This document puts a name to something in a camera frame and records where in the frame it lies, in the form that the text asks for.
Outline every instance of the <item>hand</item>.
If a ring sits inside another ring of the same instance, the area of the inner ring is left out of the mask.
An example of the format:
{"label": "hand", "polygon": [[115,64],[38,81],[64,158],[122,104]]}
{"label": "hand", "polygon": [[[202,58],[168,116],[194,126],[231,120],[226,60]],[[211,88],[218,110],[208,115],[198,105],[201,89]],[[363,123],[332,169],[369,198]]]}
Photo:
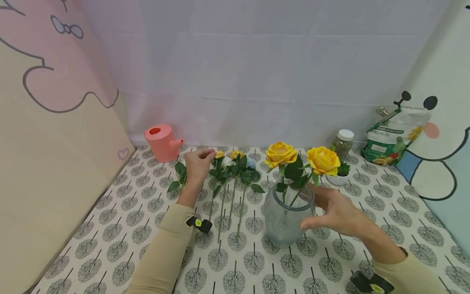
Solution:
{"label": "hand", "polygon": [[212,149],[200,149],[186,153],[184,160],[188,173],[187,182],[202,184],[209,173],[209,168],[214,157],[215,151]]}
{"label": "hand", "polygon": [[311,216],[303,220],[302,230],[319,227],[330,228],[342,235],[362,238],[376,225],[337,189],[315,187],[315,205],[323,208],[322,216]]}

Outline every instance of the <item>clear vase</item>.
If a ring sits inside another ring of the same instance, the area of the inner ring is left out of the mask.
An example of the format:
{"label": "clear vase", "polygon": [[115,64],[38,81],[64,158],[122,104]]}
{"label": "clear vase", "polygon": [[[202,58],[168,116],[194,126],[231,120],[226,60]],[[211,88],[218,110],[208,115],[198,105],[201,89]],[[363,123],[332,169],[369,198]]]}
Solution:
{"label": "clear vase", "polygon": [[267,234],[271,242],[280,248],[286,248],[304,234],[300,230],[300,224],[302,220],[315,214],[313,201],[315,196],[308,184],[303,187],[297,198],[298,190],[294,190],[290,186],[283,196],[281,192],[276,191],[278,182],[266,195],[264,215]]}

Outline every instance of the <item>white lid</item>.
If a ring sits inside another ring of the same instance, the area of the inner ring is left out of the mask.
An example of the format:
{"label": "white lid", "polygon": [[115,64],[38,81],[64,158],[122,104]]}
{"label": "white lid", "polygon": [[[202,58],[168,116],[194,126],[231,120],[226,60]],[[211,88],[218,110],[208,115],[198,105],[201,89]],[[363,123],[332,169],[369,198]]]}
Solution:
{"label": "white lid", "polygon": [[343,141],[350,141],[354,138],[354,133],[350,130],[342,129],[338,132],[338,138]]}

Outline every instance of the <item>beige sleeve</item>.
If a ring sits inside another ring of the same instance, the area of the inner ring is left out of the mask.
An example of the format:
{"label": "beige sleeve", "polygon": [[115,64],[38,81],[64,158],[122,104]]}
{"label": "beige sleeve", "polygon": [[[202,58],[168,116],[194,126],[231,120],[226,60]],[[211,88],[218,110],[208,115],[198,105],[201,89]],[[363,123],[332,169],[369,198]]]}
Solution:
{"label": "beige sleeve", "polygon": [[192,208],[179,204],[168,209],[160,231],[135,270],[127,294],[171,293],[193,232],[186,221],[193,215]]}
{"label": "beige sleeve", "polygon": [[445,294],[439,280],[431,270],[414,255],[402,248],[408,257],[397,264],[381,264],[372,260],[377,275],[391,283],[395,290],[392,294]]}

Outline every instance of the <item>white curtain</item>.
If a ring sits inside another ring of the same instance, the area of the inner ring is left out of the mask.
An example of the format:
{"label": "white curtain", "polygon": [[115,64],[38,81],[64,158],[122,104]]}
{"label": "white curtain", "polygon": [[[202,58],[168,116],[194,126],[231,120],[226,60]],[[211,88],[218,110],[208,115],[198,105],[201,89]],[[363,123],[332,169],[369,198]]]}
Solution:
{"label": "white curtain", "polygon": [[448,0],[83,0],[125,97],[131,140],[356,140],[397,96]]}

